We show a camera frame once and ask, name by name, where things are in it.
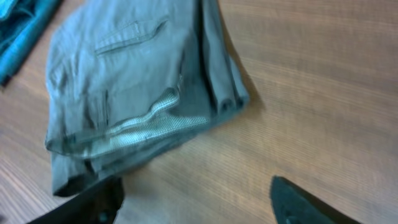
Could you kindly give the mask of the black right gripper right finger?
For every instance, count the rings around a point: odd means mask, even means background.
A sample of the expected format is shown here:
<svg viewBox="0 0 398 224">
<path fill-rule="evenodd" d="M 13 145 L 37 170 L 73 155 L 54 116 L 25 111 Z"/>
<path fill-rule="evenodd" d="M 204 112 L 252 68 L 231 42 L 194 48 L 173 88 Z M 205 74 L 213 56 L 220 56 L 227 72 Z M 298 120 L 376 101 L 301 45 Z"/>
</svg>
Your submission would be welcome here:
<svg viewBox="0 0 398 224">
<path fill-rule="evenodd" d="M 359 224 L 281 176 L 273 176 L 270 200 L 277 224 Z"/>
</svg>

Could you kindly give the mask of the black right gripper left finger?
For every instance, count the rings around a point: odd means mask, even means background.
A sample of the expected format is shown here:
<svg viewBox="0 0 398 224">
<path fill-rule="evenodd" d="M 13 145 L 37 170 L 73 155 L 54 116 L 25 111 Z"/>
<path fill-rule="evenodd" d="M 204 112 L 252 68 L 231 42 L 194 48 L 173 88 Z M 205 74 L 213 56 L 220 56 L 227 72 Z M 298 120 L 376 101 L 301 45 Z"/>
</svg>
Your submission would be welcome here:
<svg viewBox="0 0 398 224">
<path fill-rule="evenodd" d="M 112 176 L 29 224 L 113 224 L 123 201 L 122 178 Z"/>
</svg>

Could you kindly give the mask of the grey shorts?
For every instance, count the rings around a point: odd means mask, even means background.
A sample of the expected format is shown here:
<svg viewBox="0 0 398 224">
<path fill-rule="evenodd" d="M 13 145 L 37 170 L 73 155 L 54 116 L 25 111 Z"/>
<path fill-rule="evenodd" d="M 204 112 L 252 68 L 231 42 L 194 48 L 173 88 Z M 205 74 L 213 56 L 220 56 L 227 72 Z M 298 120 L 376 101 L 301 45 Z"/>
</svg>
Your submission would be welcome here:
<svg viewBox="0 0 398 224">
<path fill-rule="evenodd" d="M 248 103 L 216 1 L 86 1 L 46 68 L 55 196 L 78 194 L 233 118 Z"/>
</svg>

